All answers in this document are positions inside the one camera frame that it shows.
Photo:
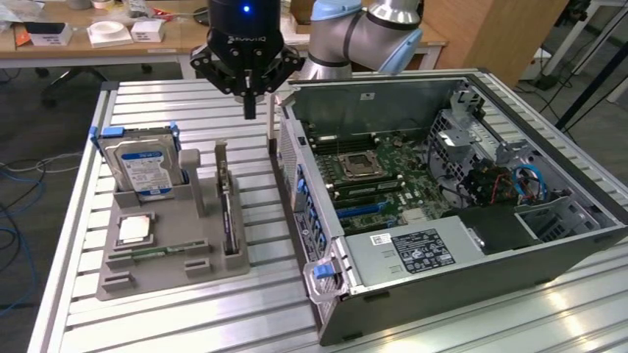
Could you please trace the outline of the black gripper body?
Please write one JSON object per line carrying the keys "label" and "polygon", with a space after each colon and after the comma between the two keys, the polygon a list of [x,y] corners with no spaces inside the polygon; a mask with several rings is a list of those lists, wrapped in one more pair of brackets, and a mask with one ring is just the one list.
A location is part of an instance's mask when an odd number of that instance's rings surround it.
{"label": "black gripper body", "polygon": [[253,55],[257,50],[268,56],[284,47],[280,33],[278,1],[209,1],[209,33],[206,46],[212,57],[225,63],[238,63],[246,70],[246,86]]}

